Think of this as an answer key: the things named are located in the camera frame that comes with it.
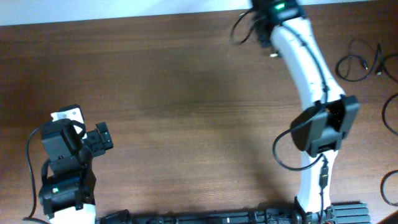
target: brown tabletop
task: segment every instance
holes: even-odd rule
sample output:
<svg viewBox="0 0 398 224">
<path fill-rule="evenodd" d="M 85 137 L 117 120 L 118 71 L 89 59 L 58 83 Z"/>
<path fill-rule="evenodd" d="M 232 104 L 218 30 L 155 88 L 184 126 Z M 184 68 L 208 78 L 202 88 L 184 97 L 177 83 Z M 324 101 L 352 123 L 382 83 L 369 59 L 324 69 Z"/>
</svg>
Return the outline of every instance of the brown tabletop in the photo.
<svg viewBox="0 0 398 224">
<path fill-rule="evenodd" d="M 398 52 L 397 9 L 395 1 L 305 7 L 332 73 L 353 37 Z M 93 161 L 98 216 L 125 208 L 208 212 L 293 202 L 300 174 L 278 166 L 271 145 L 301 113 L 300 100 L 282 59 L 268 57 L 254 37 L 229 44 L 239 13 L 0 27 L 0 223 L 20 223 L 31 210 L 28 135 L 51 112 L 75 103 L 88 130 L 105 121 L 114 141 Z M 397 74 L 398 60 L 389 63 Z M 358 97 L 361 110 L 333 168 L 330 197 L 368 203 L 376 223 L 396 210 L 379 188 L 383 175 L 398 168 L 398 138 L 381 120 L 397 84 L 374 75 L 338 83 Z M 398 128 L 396 102 L 387 118 Z M 286 163 L 300 165 L 290 137 L 279 147 Z M 47 156 L 39 134 L 30 153 L 40 189 Z M 393 181 L 387 193 L 398 200 Z M 36 213 L 45 218 L 41 205 Z"/>
</svg>

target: green light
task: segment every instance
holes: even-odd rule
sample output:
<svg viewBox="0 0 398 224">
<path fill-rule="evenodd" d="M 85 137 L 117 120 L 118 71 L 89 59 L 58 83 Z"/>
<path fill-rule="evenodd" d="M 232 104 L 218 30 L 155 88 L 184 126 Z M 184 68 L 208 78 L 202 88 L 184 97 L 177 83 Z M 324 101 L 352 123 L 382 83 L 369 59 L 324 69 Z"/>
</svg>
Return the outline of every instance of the green light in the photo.
<svg viewBox="0 0 398 224">
<path fill-rule="evenodd" d="M 277 10 L 281 10 L 281 9 L 283 9 L 284 7 L 285 7 L 285 3 L 280 3 L 280 4 L 278 4 L 278 5 L 275 6 L 275 8 L 276 8 Z"/>
</svg>

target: white background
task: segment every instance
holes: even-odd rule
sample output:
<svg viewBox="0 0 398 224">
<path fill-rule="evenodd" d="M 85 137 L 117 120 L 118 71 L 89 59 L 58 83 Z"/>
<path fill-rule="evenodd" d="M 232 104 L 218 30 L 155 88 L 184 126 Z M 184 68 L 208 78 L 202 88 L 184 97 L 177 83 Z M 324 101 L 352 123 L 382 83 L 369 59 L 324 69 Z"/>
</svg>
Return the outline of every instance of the white background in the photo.
<svg viewBox="0 0 398 224">
<path fill-rule="evenodd" d="M 328 4 L 365 0 L 298 0 Z M 0 26 L 247 9 L 250 0 L 0 0 Z"/>
</svg>

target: wooden table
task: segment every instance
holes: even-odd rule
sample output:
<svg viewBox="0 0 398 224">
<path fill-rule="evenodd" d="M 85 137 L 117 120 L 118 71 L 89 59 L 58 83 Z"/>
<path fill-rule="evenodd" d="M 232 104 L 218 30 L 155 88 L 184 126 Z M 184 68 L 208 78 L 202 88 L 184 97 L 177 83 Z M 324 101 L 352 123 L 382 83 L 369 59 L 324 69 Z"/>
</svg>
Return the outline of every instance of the wooden table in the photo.
<svg viewBox="0 0 398 224">
<path fill-rule="evenodd" d="M 332 71 L 353 37 L 372 46 L 380 41 L 385 54 L 398 52 L 395 1 L 305 10 Z M 0 27 L 0 223 L 20 223 L 31 210 L 28 135 L 74 103 L 88 130 L 105 121 L 114 141 L 93 161 L 98 216 L 125 208 L 178 213 L 293 202 L 300 175 L 277 165 L 271 144 L 301 113 L 300 100 L 282 59 L 269 58 L 254 38 L 229 44 L 239 13 Z M 392 66 L 398 71 L 397 61 Z M 333 168 L 330 196 L 368 203 L 376 223 L 396 210 L 383 202 L 379 186 L 398 168 L 398 138 L 381 120 L 397 85 L 373 75 L 338 82 L 359 98 L 361 110 Z M 387 112 L 395 128 L 397 109 L 392 103 Z M 290 138 L 279 147 L 285 162 L 299 166 Z M 39 134 L 30 153 L 39 180 L 47 157 Z M 390 195 L 398 194 L 393 181 Z M 45 218 L 40 205 L 36 217 Z"/>
</svg>

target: white panel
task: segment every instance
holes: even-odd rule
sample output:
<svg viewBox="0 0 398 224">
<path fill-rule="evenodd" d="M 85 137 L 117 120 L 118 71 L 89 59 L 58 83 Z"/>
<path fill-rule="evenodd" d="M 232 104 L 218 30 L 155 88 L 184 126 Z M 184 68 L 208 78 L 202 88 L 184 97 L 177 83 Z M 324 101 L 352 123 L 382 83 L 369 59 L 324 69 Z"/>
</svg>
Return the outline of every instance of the white panel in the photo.
<svg viewBox="0 0 398 224">
<path fill-rule="evenodd" d="M 326 4 L 366 0 L 299 0 Z M 250 0 L 0 0 L 0 25 L 247 9 Z"/>
</svg>

